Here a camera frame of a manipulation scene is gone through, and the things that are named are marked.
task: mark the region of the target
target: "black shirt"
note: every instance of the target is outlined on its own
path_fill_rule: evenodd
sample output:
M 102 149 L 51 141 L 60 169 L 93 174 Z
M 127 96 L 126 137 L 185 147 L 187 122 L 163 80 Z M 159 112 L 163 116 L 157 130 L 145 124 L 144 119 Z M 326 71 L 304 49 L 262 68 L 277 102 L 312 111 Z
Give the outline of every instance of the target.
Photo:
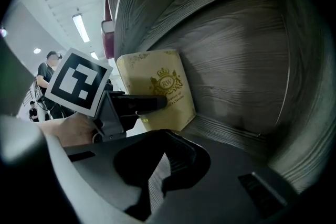
M 43 79 L 46 82 L 50 82 L 53 74 L 54 74 L 54 70 L 49 65 L 47 65 L 45 62 L 41 63 L 40 66 L 38 67 L 37 75 L 43 76 Z M 43 95 L 45 95 L 47 89 L 43 87 L 40 87 L 40 88 L 41 88 L 41 92 L 43 93 Z
M 37 116 L 37 109 L 29 109 L 29 117 L 32 118 L 32 116 Z

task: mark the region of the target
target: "human hand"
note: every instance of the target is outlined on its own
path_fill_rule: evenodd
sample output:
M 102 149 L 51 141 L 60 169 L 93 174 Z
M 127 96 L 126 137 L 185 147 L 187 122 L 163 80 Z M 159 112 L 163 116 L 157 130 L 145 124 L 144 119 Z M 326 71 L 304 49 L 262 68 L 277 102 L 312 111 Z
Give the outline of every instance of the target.
M 91 144 L 95 129 L 91 120 L 78 112 L 65 119 L 39 122 L 37 125 L 45 135 L 56 135 L 63 147 Z

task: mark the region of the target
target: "rectangular light fixture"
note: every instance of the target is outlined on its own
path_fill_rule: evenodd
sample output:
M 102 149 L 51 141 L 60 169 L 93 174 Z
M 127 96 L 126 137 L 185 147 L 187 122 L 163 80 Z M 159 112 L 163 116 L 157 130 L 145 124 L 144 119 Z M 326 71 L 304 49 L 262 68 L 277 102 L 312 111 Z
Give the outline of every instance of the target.
M 72 17 L 73 22 L 75 23 L 75 26 L 78 30 L 78 33 L 80 34 L 80 37 L 82 38 L 82 40 L 86 43 L 89 42 L 89 36 L 86 33 L 85 30 L 85 26 L 83 23 L 83 19 L 82 19 L 82 15 L 81 14 L 77 14 L 77 15 L 73 15 Z
M 90 54 L 91 54 L 91 56 L 92 56 L 93 58 L 95 58 L 95 59 L 99 60 L 99 59 L 98 59 L 98 57 L 97 57 L 97 55 L 96 55 L 96 53 L 95 53 L 94 51 L 93 51 L 93 52 L 91 52 Z

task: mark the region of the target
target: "man in black shirt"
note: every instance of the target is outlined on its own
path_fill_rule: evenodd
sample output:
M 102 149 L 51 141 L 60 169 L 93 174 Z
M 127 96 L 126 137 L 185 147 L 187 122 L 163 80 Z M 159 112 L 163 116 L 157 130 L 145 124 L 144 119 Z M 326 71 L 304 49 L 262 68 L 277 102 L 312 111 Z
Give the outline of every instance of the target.
M 53 119 L 61 119 L 68 117 L 74 113 L 71 109 L 61 106 L 54 101 L 46 98 L 44 95 L 46 93 L 47 87 L 54 74 L 52 67 L 56 67 L 59 63 L 60 57 L 55 51 L 51 51 L 47 55 L 47 61 L 40 64 L 37 71 L 36 83 L 39 85 L 41 92 L 43 94 L 43 101 L 47 109 L 50 111 Z
M 37 110 L 35 108 L 35 102 L 31 101 L 30 106 L 32 107 L 29 109 L 29 117 L 33 120 L 33 122 L 38 122 Z

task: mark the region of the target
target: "gold crown emblem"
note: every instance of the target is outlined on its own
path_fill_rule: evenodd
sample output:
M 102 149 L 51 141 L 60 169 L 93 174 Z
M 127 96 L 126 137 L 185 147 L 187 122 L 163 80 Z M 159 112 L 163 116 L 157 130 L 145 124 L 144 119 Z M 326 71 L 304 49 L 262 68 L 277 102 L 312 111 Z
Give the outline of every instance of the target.
M 157 74 L 159 75 L 159 77 L 163 77 L 165 75 L 169 74 L 169 69 L 168 68 L 161 68 L 161 70 L 159 70 L 157 72 Z

